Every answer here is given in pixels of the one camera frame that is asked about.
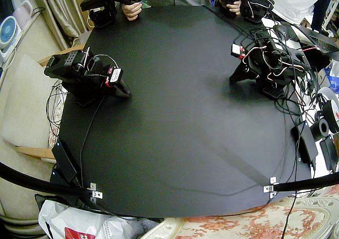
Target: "table surface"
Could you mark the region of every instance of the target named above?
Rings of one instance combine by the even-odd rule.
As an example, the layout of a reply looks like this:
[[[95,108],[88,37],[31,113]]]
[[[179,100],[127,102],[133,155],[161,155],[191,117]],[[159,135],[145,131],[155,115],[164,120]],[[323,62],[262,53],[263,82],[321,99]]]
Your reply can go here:
[[[237,35],[190,6],[145,9],[134,22],[118,15],[92,32],[86,46],[113,57],[132,91],[126,100],[105,98],[83,150],[85,182],[103,192],[98,205],[145,217],[225,214],[267,203],[272,176],[294,181],[289,115],[254,81],[229,84]],[[72,95],[65,103],[59,136],[78,164],[98,103],[82,108]],[[309,178],[298,162],[297,180]]]

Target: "black cable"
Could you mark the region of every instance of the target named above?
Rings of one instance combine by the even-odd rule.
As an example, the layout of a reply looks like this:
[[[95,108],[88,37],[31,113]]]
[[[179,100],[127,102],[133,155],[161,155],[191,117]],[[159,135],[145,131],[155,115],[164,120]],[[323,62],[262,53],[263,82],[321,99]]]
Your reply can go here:
[[[90,131],[90,129],[91,129],[91,126],[92,126],[92,124],[93,124],[94,117],[95,117],[96,113],[98,112],[98,110],[99,110],[99,108],[100,108],[102,102],[104,101],[104,99],[105,99],[105,96],[102,97],[102,99],[101,99],[99,105],[97,106],[97,108],[96,108],[96,110],[95,110],[95,112],[94,112],[94,114],[93,114],[93,116],[92,116],[91,122],[90,122],[90,124],[88,125],[88,129],[87,129],[87,132],[86,132],[86,135],[85,135],[83,144],[82,144],[81,149],[80,149],[80,175],[81,175],[81,185],[82,185],[82,188],[84,188],[83,162],[82,162],[83,149],[84,149],[84,146],[85,146],[85,142],[86,142],[88,133],[89,133],[89,131]]]
[[[44,10],[46,10],[44,7],[36,7],[36,8],[34,8],[34,9],[32,10],[32,11],[34,11],[34,12],[33,12],[33,14],[31,15],[31,17],[33,17],[35,14],[38,14],[38,13],[44,11]]]
[[[8,182],[31,189],[56,195],[68,195],[75,197],[90,197],[91,190],[72,188],[60,184],[46,182],[29,175],[20,173],[0,162],[0,177]]]

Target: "wire bundle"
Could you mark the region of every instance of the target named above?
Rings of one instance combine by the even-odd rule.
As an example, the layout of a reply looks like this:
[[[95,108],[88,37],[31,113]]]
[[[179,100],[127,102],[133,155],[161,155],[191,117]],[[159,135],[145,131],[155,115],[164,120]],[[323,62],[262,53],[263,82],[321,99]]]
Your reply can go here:
[[[61,118],[56,119],[56,108],[62,103],[65,103],[66,95],[68,92],[65,91],[61,85],[61,81],[57,80],[52,86],[52,90],[49,94],[49,97],[46,102],[46,116],[50,126],[50,132],[54,135],[56,141],[59,137],[60,123]],[[55,98],[53,101],[53,107],[51,109],[50,103],[52,98]]]

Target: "metal bracket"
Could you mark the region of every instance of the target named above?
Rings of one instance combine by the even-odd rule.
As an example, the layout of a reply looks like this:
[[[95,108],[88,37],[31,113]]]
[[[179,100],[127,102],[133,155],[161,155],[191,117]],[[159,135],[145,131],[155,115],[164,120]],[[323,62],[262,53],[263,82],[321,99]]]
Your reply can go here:
[[[276,177],[271,177],[270,184],[275,184],[275,183],[276,183]]]
[[[272,199],[276,195],[276,192],[274,191],[274,188],[273,188],[275,184],[278,184],[276,182],[276,177],[270,178],[270,184],[271,185],[264,186],[264,193],[270,193],[270,199]]]
[[[96,190],[96,183],[91,182],[90,190]]]
[[[92,197],[93,198],[100,198],[100,199],[102,199],[102,192],[99,192],[99,191],[93,191],[92,192]]]
[[[273,185],[264,186],[264,193],[273,192]]]
[[[96,191],[96,183],[91,182],[91,187],[89,188],[89,190],[92,190],[92,198],[93,198],[93,200],[95,200],[96,198],[102,199],[103,193],[99,192],[99,191]]]

